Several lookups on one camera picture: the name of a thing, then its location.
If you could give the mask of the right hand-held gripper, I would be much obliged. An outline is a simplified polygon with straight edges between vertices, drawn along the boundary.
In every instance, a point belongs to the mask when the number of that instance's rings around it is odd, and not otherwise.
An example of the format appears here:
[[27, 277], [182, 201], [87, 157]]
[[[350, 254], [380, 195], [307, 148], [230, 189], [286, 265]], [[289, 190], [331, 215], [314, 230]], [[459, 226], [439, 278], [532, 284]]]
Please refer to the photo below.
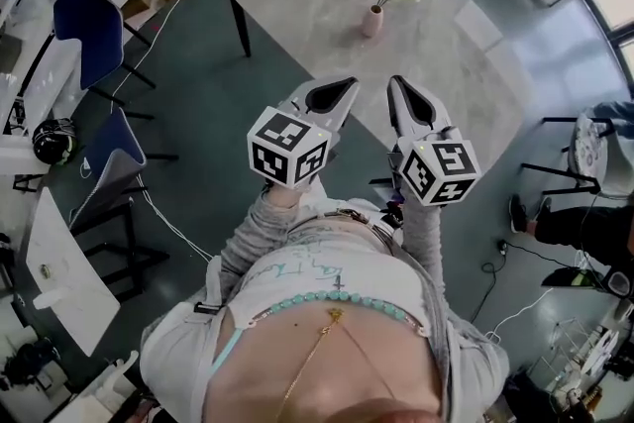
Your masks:
[[387, 86], [393, 148], [393, 188], [410, 190], [423, 206], [463, 201], [481, 178], [470, 141], [452, 126], [442, 101], [401, 75]]

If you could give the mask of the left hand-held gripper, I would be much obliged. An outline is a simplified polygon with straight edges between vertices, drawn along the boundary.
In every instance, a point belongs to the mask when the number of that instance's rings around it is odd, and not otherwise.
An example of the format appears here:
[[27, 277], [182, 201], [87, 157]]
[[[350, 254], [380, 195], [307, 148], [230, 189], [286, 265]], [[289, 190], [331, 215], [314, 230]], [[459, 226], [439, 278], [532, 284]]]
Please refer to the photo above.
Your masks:
[[250, 169], [289, 189], [310, 181], [332, 158], [359, 91], [353, 76], [316, 79], [266, 107], [247, 133]]

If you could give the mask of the pink vase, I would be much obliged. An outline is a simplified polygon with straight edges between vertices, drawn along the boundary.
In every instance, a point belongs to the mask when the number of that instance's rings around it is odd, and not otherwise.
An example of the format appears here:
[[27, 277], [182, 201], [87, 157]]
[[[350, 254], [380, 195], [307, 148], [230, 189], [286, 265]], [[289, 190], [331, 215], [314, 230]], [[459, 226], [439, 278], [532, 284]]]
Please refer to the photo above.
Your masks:
[[361, 29], [367, 38], [373, 38], [378, 35], [383, 24], [383, 9], [378, 5], [372, 5], [365, 13]]

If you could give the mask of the person's right forearm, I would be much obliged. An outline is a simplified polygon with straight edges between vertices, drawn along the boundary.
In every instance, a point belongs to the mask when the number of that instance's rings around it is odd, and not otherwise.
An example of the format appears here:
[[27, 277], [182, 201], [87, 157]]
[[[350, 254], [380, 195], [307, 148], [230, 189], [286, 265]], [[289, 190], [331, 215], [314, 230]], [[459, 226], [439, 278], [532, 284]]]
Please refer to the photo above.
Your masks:
[[441, 242], [441, 209], [423, 206], [414, 197], [404, 202], [402, 249], [411, 257], [435, 298], [446, 303]]

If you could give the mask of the person's left forearm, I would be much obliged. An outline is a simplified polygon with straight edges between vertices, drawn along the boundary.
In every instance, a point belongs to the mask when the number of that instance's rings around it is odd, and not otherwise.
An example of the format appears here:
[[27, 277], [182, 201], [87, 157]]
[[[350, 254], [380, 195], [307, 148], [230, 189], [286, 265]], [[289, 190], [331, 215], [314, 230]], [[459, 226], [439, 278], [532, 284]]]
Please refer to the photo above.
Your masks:
[[309, 190], [309, 184], [297, 189], [272, 184], [259, 193], [220, 254], [223, 302], [235, 293], [238, 283], [256, 261], [285, 243], [297, 219], [300, 199]]

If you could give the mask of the person's white trousers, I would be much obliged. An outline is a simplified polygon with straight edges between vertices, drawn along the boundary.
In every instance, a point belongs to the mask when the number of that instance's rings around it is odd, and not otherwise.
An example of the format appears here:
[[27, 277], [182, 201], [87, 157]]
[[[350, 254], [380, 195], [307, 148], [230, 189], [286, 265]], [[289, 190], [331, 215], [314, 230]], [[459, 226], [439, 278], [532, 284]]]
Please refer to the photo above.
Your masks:
[[322, 218], [325, 213], [335, 211], [339, 208], [353, 208], [372, 215], [380, 212], [377, 206], [365, 199], [352, 198], [350, 200], [343, 200], [330, 198], [320, 178], [316, 176], [299, 200], [295, 224], [299, 225], [302, 221]]

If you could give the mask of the person's brown belt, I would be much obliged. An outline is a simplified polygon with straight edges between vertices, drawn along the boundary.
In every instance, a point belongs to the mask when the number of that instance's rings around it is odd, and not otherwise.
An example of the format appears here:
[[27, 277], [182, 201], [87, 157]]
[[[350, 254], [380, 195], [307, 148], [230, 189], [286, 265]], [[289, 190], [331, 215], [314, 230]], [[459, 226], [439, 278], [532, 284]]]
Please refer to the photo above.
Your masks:
[[387, 253], [390, 255], [393, 253], [396, 229], [384, 220], [384, 216], [380, 212], [372, 215], [353, 208], [339, 208], [325, 213], [322, 219], [346, 224], [348, 229], [355, 234], [361, 235], [366, 239], [372, 237], [377, 244], [381, 244]]

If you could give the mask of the person's white printed top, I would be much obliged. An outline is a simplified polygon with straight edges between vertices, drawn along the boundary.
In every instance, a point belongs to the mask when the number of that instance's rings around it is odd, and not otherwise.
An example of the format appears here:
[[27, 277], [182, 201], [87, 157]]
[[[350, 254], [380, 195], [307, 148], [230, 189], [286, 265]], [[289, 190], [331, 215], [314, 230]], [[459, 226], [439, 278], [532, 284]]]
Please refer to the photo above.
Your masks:
[[426, 337], [429, 319], [419, 275], [365, 238], [333, 225], [304, 225], [287, 244], [256, 261], [229, 302], [235, 327], [313, 302], [353, 303]]

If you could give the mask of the patterned cushion chair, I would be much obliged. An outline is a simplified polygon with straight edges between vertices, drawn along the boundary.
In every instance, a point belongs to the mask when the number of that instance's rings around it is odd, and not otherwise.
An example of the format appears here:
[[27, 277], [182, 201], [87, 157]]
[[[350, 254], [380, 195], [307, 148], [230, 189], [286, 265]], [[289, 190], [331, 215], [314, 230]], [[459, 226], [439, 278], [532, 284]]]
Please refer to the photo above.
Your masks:
[[607, 172], [608, 137], [615, 132], [613, 122], [608, 118], [579, 114], [576, 117], [543, 117], [541, 123], [573, 125], [571, 140], [561, 150], [567, 158], [567, 167], [558, 169], [522, 162], [520, 168], [564, 177], [574, 183], [572, 187], [543, 190], [543, 196], [599, 195]]

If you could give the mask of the cardboard box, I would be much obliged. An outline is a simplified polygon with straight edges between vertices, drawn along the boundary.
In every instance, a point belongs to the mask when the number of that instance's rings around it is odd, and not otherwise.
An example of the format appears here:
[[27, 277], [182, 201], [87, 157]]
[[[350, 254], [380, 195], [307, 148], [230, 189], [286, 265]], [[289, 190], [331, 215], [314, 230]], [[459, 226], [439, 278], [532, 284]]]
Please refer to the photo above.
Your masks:
[[148, 11], [153, 4], [153, 0], [127, 0], [120, 8], [123, 19], [128, 20], [145, 11]]

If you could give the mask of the gray backed chair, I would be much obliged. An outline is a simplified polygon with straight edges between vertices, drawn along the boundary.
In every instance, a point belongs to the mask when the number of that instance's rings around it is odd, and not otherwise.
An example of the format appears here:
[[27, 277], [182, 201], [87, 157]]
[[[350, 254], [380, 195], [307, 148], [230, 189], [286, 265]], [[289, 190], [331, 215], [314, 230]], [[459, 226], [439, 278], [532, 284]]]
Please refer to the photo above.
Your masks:
[[114, 207], [148, 163], [126, 113], [120, 107], [114, 108], [97, 129], [84, 150], [84, 159], [96, 183], [73, 214], [69, 224], [72, 231]]

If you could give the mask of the blue chair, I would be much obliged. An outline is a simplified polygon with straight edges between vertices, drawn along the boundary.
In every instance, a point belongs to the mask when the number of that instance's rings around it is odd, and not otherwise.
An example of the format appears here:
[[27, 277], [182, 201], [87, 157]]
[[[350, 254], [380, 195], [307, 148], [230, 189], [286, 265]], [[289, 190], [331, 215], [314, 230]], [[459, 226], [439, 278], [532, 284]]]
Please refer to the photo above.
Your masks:
[[98, 87], [110, 74], [124, 68], [152, 89], [157, 86], [125, 62], [123, 35], [129, 32], [146, 46], [151, 43], [124, 21], [111, 0], [55, 0], [53, 32], [60, 41], [80, 41], [80, 88], [119, 106], [125, 102]]

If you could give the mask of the person's bare chest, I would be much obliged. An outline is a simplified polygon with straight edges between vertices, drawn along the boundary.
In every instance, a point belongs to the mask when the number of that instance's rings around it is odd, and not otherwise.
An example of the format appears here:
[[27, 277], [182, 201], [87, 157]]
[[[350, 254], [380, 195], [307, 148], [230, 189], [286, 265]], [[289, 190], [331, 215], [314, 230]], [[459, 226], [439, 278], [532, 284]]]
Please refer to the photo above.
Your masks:
[[426, 338], [352, 304], [314, 302], [245, 331], [207, 387], [205, 423], [442, 423]]

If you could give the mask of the black helmet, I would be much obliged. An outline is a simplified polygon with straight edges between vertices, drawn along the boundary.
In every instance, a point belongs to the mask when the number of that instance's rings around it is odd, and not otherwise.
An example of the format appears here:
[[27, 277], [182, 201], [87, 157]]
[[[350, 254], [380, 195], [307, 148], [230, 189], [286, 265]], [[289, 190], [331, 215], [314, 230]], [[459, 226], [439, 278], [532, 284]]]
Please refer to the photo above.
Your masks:
[[78, 144], [71, 119], [44, 120], [32, 135], [36, 158], [49, 165], [64, 165], [74, 156]]

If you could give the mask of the white glossy desk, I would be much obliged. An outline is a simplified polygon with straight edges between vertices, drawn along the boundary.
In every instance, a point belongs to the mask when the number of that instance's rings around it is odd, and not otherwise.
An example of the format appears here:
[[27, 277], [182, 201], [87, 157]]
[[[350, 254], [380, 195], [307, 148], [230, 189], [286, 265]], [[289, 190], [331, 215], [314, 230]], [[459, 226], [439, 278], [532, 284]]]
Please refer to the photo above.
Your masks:
[[[21, 54], [13, 74], [0, 73], [0, 176], [44, 174], [49, 166], [32, 149], [31, 135], [48, 117], [69, 118], [85, 96], [80, 89], [80, 41], [52, 41], [42, 54]], [[26, 127], [6, 135], [16, 99], [22, 98]]]

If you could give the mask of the person's gray cardigan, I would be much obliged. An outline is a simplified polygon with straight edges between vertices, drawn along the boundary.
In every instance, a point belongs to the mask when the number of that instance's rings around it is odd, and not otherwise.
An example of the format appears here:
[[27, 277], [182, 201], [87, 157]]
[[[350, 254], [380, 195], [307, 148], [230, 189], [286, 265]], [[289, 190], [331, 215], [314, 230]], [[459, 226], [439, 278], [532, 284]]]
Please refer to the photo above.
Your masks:
[[[346, 224], [322, 218], [299, 225], [295, 222], [281, 247], [292, 232], [306, 224], [333, 225], [351, 231]], [[456, 315], [447, 301], [443, 304], [435, 298], [413, 259], [402, 249], [403, 239], [396, 240], [395, 233], [391, 256], [413, 268], [422, 282], [423, 305], [429, 319], [428, 335], [424, 338], [440, 375], [442, 423], [481, 423], [508, 376], [507, 354], [473, 324]], [[389, 255], [374, 238], [367, 240], [376, 250]], [[177, 423], [205, 423], [204, 405], [212, 375], [242, 334], [252, 329], [237, 329], [229, 308], [245, 275], [230, 299], [222, 301], [220, 254], [209, 263], [204, 286], [146, 329], [142, 340], [142, 379]]]

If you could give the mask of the small white marble table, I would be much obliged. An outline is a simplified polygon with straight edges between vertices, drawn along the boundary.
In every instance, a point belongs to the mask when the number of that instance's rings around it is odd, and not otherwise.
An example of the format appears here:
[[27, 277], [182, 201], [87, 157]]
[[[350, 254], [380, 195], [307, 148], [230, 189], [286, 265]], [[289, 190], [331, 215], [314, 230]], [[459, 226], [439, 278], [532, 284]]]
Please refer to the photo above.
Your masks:
[[[121, 217], [127, 244], [102, 243], [83, 251], [76, 237]], [[101, 253], [124, 258], [126, 265], [105, 275], [95, 270], [89, 258]], [[26, 266], [40, 294], [58, 287], [66, 298], [49, 309], [70, 338], [90, 357], [99, 345], [121, 304], [144, 291], [144, 272], [169, 259], [169, 254], [138, 245], [131, 206], [119, 205], [72, 231], [44, 187], [37, 202], [29, 234]]]

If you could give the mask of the white cylinder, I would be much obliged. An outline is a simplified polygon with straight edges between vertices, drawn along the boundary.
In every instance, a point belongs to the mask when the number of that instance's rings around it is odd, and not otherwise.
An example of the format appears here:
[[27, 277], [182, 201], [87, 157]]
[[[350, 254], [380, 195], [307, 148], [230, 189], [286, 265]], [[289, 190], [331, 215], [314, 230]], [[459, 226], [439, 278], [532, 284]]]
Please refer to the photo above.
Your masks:
[[64, 300], [67, 294], [68, 291], [65, 287], [58, 287], [53, 290], [43, 292], [34, 298], [33, 306], [38, 310], [50, 308], [58, 302]]

